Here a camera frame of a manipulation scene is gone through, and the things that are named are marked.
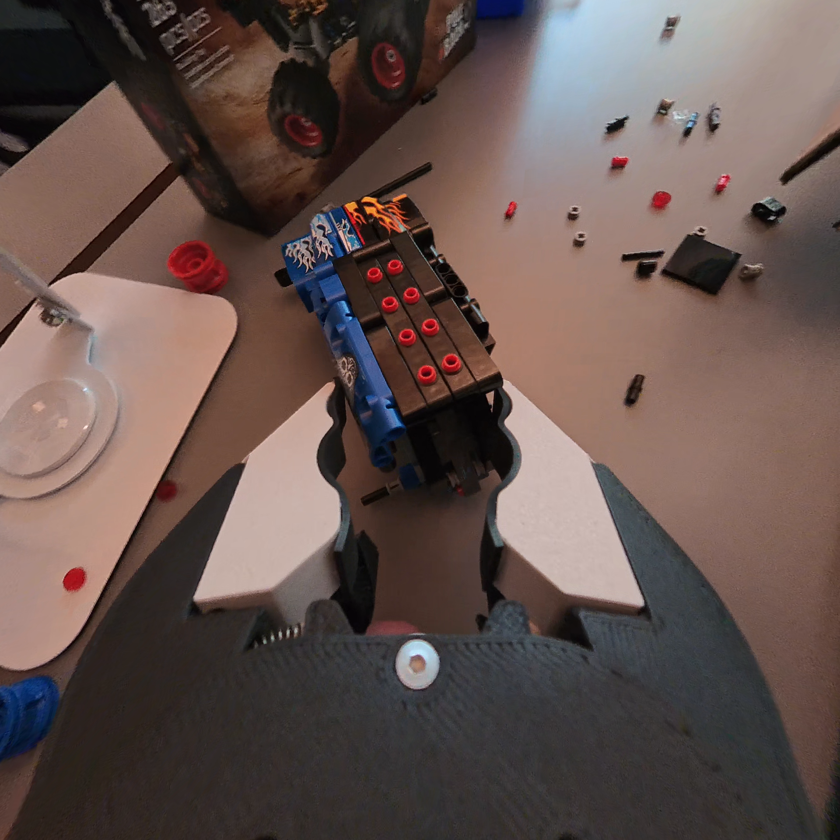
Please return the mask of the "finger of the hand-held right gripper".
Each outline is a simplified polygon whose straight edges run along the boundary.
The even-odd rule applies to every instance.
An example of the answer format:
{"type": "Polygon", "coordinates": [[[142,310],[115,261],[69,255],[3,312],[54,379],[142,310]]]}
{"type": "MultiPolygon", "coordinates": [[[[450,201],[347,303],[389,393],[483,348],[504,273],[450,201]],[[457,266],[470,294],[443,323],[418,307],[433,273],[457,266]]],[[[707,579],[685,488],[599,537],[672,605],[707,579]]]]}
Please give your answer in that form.
{"type": "Polygon", "coordinates": [[[839,125],[833,126],[797,157],[780,175],[780,183],[787,184],[839,147],[839,125]]]}

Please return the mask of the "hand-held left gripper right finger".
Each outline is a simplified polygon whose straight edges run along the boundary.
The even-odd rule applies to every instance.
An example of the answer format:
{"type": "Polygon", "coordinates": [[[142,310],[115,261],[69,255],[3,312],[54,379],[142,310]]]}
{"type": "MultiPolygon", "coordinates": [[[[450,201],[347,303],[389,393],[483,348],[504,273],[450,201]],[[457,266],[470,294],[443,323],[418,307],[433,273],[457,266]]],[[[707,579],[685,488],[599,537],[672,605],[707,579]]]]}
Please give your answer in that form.
{"type": "Polygon", "coordinates": [[[480,545],[488,605],[641,613],[644,596],[590,456],[509,382],[494,391],[488,435],[499,478],[480,545]]]}

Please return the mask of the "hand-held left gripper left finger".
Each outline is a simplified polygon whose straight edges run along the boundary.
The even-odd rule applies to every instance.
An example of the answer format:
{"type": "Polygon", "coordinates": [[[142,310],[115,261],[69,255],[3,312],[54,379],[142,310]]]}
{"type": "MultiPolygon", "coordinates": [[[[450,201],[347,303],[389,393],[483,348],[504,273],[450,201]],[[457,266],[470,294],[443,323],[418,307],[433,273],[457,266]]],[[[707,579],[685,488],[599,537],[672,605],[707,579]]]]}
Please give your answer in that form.
{"type": "Polygon", "coordinates": [[[194,593],[203,613],[304,613],[339,588],[340,494],[317,461],[334,390],[324,385],[247,456],[194,593]]]}

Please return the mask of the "flame-printed toy truck model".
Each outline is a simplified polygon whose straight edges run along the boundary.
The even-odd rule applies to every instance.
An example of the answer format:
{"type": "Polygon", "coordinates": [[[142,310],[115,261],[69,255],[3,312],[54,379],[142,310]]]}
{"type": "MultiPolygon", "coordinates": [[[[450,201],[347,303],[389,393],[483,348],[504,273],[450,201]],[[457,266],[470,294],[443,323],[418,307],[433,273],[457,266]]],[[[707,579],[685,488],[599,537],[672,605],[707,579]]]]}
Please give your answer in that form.
{"type": "Polygon", "coordinates": [[[365,506],[494,470],[488,427],[502,376],[475,299],[403,193],[315,214],[276,272],[318,321],[373,467],[365,506]]]}

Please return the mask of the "grey desk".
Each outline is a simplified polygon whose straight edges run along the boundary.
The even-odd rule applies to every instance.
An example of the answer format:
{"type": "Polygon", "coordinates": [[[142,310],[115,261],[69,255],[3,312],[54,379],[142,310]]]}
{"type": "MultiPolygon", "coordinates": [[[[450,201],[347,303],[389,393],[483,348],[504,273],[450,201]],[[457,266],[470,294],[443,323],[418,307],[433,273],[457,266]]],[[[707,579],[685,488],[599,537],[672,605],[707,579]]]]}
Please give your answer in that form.
{"type": "Polygon", "coordinates": [[[304,595],[198,606],[235,560],[280,558],[285,443],[318,421],[298,478],[336,520],[324,560],[363,555],[339,483],[350,414],[329,381],[241,459],[143,562],[60,699],[8,838],[819,838],[753,653],[698,568],[604,465],[512,385],[485,411],[500,458],[480,547],[483,585],[513,550],[502,512],[541,503],[533,551],[611,549],[639,614],[596,605],[538,617],[496,592],[474,634],[365,636],[347,605],[304,595]]]}

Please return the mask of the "black flat square toy panel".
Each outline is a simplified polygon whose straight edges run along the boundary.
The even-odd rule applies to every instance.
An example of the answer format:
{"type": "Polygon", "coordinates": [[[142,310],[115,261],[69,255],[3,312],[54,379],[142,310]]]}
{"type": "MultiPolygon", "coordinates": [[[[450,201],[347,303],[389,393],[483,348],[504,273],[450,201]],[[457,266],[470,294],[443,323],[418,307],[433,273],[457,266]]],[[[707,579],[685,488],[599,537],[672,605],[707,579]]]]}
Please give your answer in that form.
{"type": "Polygon", "coordinates": [[[719,293],[741,256],[739,252],[713,244],[698,234],[688,234],[661,273],[714,296],[719,293]]]}

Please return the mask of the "white book stand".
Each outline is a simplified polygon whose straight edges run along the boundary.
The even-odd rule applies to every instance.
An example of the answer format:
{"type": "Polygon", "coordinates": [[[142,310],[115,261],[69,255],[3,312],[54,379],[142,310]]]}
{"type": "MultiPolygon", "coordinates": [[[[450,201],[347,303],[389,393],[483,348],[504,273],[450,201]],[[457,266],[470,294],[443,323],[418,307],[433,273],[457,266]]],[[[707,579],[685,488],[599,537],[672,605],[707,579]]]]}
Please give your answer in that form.
{"type": "Polygon", "coordinates": [[[28,671],[86,625],[237,331],[223,298],[76,273],[2,346],[1,661],[28,671]],[[62,579],[83,567],[87,582],[62,579]]]}

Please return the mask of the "red toy wheel rim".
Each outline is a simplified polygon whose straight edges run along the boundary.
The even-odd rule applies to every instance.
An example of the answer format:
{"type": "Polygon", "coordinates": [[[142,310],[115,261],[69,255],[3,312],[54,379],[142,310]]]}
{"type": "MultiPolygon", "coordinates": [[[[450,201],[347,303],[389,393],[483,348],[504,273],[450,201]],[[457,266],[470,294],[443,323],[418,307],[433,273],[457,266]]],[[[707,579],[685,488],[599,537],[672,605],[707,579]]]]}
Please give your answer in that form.
{"type": "Polygon", "coordinates": [[[166,260],[170,274],[191,292],[213,294],[228,282],[228,268],[201,240],[176,246],[166,260]]]}

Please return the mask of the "blue toy wheel rim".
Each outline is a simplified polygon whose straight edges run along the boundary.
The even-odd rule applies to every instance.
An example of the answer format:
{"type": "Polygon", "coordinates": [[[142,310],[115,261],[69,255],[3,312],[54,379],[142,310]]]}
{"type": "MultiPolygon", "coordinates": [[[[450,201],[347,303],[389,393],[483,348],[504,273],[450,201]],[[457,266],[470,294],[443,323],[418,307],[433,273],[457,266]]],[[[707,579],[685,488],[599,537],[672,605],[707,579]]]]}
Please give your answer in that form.
{"type": "Polygon", "coordinates": [[[1,761],[28,752],[43,740],[59,702],[57,683],[45,675],[1,686],[1,761]]]}

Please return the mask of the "black long toy axle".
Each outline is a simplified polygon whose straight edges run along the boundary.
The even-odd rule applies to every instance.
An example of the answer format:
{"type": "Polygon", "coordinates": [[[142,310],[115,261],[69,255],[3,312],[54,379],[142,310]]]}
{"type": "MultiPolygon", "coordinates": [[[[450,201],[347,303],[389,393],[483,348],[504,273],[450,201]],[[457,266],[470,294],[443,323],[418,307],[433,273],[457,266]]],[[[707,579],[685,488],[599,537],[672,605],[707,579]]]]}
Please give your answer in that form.
{"type": "Polygon", "coordinates": [[[417,179],[429,174],[432,170],[433,164],[431,163],[431,161],[426,162],[405,173],[404,175],[400,175],[397,178],[391,180],[390,182],[380,187],[377,187],[374,190],[369,191],[368,195],[376,199],[381,199],[385,196],[389,196],[391,194],[394,194],[400,188],[405,187],[413,183],[417,179]]]}

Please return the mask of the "toy truck set box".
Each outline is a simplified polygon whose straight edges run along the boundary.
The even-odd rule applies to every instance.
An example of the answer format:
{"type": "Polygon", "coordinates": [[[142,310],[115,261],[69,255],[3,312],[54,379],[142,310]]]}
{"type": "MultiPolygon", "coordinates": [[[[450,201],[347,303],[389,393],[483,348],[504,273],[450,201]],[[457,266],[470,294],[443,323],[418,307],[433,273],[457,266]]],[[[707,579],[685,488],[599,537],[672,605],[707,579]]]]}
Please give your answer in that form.
{"type": "Polygon", "coordinates": [[[206,211],[278,233],[474,48],[473,1],[72,1],[206,211]]]}

